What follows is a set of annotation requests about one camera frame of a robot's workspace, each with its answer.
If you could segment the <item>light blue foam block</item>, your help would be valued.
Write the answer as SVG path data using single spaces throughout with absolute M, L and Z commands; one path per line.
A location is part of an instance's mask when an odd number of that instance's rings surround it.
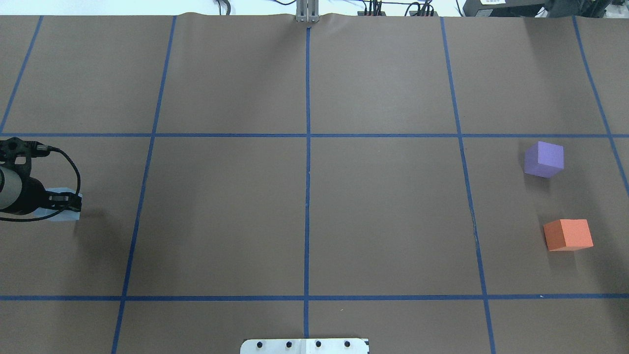
M 47 188 L 48 193 L 56 193 L 56 194 L 76 194 L 75 190 L 72 190 L 67 187 L 59 187 L 59 188 Z M 33 215 L 35 217 L 45 217 L 56 213 L 56 210 L 49 210 L 48 208 L 38 208 L 34 211 Z M 61 222 L 61 221 L 74 221 L 80 219 L 81 212 L 73 212 L 73 211 L 63 211 L 50 219 L 47 219 L 52 222 Z

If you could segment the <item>purple foam block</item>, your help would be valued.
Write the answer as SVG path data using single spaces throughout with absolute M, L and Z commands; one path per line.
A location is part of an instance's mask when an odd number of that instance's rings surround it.
M 524 172 L 526 174 L 551 178 L 564 168 L 564 146 L 537 141 L 525 151 Z

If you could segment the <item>orange foam block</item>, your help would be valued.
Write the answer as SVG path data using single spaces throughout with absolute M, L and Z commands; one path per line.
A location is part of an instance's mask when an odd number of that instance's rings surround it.
M 554 220 L 543 225 L 543 234 L 550 252 L 577 251 L 594 246 L 586 219 Z

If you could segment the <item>white metal mounting plate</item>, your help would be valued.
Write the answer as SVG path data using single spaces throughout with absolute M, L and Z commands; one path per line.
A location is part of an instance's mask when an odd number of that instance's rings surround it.
M 368 339 L 295 338 L 246 340 L 241 354 L 369 354 Z

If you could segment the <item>grey metal bracket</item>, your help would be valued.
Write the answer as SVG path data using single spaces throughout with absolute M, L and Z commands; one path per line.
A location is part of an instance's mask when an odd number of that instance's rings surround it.
M 296 0 L 296 22 L 319 22 L 319 0 Z

